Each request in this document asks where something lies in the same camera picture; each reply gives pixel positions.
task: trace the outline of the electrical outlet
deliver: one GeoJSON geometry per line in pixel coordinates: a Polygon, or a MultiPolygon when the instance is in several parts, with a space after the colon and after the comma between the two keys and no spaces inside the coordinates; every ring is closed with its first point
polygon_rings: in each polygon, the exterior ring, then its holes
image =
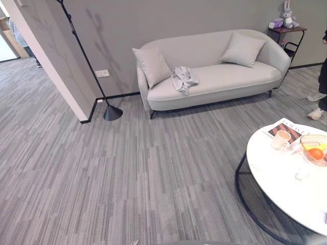
{"type": "Polygon", "coordinates": [[[104,78],[104,77],[109,77],[109,71],[108,70],[97,70],[96,75],[98,78],[104,78]]]}

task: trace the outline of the gray carpet tile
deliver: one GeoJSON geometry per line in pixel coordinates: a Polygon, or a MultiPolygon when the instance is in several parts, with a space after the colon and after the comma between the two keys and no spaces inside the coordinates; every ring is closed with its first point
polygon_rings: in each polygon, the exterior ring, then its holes
{"type": "MultiPolygon", "coordinates": [[[[279,90],[161,112],[149,120],[139,95],[97,105],[81,125],[33,59],[0,63],[0,244],[130,244],[218,240],[280,244],[247,215],[234,173],[258,128],[282,117],[312,121],[319,66],[291,70],[279,90]]],[[[241,186],[260,219],[280,236],[315,234],[290,220],[251,175],[241,186]]]]}

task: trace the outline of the glass bowl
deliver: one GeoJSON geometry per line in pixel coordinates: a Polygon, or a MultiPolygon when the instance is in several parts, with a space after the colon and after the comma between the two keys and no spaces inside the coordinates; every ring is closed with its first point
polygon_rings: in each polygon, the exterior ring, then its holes
{"type": "Polygon", "coordinates": [[[304,156],[308,161],[318,166],[327,166],[327,136],[304,135],[300,142],[304,156]]]}

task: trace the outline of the lamp base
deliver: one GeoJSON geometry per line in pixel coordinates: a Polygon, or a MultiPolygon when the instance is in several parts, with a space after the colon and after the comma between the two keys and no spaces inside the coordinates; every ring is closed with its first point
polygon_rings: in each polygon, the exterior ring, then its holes
{"type": "Polygon", "coordinates": [[[123,115],[123,111],[114,106],[107,106],[103,118],[107,121],[114,121],[123,115]]]}

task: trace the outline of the magazine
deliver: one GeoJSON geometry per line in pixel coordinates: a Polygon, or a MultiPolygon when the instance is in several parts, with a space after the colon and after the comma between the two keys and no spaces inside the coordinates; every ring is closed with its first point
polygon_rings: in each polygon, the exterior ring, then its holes
{"type": "Polygon", "coordinates": [[[271,138],[273,138],[279,130],[285,130],[290,133],[290,144],[299,139],[302,135],[308,134],[308,132],[301,130],[295,123],[289,121],[286,118],[282,118],[281,120],[275,122],[271,126],[271,129],[269,131],[266,131],[265,133],[268,134],[271,138]]]}

